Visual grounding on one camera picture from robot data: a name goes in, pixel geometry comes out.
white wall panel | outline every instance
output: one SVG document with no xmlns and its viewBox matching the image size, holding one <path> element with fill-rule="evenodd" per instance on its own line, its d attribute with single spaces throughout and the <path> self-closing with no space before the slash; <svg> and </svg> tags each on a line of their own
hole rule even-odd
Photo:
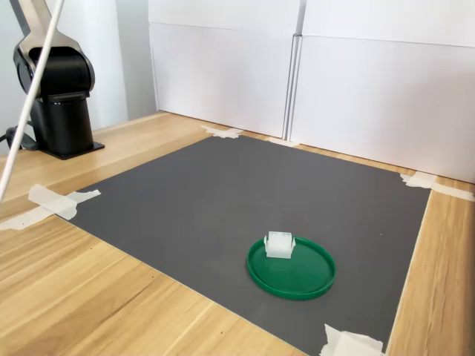
<svg viewBox="0 0 475 356">
<path fill-rule="evenodd" d="M 475 49 L 305 36 L 291 140 L 475 182 Z"/>
<path fill-rule="evenodd" d="M 150 24 L 158 108 L 281 136 L 292 36 Z"/>
<path fill-rule="evenodd" d="M 155 113 L 148 0 L 116 0 L 128 119 Z"/>
<path fill-rule="evenodd" d="M 151 23 L 295 33 L 301 0 L 148 0 Z"/>
<path fill-rule="evenodd" d="M 475 47 L 475 1 L 308 0 L 303 34 Z"/>
</svg>

masking tape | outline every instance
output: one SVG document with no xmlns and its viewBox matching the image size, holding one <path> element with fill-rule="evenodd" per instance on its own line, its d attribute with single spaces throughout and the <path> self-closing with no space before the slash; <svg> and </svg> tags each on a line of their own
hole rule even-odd
<svg viewBox="0 0 475 356">
<path fill-rule="evenodd" d="M 267 141 L 272 142 L 272 143 L 277 143 L 278 145 L 283 145 L 287 147 L 295 147 L 297 145 L 300 145 L 298 142 L 290 142 L 286 141 L 285 139 L 277 139 L 275 137 L 270 137 L 267 139 Z"/>
<path fill-rule="evenodd" d="M 384 356 L 383 343 L 366 335 L 340 332 L 325 324 L 327 344 L 320 356 Z"/>
<path fill-rule="evenodd" d="M 413 176 L 401 174 L 401 178 L 408 187 L 430 188 L 442 194 L 475 202 L 475 197 L 470 191 L 463 191 L 462 189 L 447 187 L 446 185 L 436 183 L 437 176 L 433 174 L 416 172 Z"/>
<path fill-rule="evenodd" d="M 230 139 L 237 139 L 239 137 L 238 134 L 243 132 L 242 130 L 239 130 L 238 128 L 230 128 L 228 130 L 218 130 L 216 128 L 210 128 L 205 125 L 201 125 L 201 127 L 205 128 L 208 134 L 213 134 L 213 136 L 221 137 L 222 139 L 225 139 L 226 137 L 229 137 Z"/>
<path fill-rule="evenodd" d="M 100 192 L 95 190 L 86 193 L 74 191 L 67 196 L 63 196 L 39 184 L 35 184 L 30 188 L 28 199 L 40 206 L 17 217 L 1 222 L 0 231 L 9 228 L 13 230 L 23 230 L 53 214 L 57 214 L 66 220 L 72 219 L 77 214 L 76 207 L 79 203 L 97 197 L 98 195 L 100 195 Z"/>
</svg>

green plate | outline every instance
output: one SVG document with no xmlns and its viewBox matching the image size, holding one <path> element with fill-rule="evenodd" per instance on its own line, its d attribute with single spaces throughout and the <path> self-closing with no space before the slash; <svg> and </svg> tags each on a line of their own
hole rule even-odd
<svg viewBox="0 0 475 356">
<path fill-rule="evenodd" d="M 265 291 L 286 299 L 308 300 L 327 292 L 335 280 L 336 265 L 316 243 L 295 238 L 291 259 L 267 258 L 263 239 L 247 254 L 251 278 Z"/>
</svg>

dark gray mat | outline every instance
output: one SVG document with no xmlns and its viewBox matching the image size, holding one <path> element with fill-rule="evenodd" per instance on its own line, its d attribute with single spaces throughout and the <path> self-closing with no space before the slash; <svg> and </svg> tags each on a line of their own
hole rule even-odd
<svg viewBox="0 0 475 356">
<path fill-rule="evenodd" d="M 211 137 L 84 189 L 71 222 L 312 355 L 324 324 L 386 345 L 430 190 L 399 174 L 241 136 Z M 268 231 L 322 245 L 337 276 L 309 301 L 245 267 Z"/>
</svg>

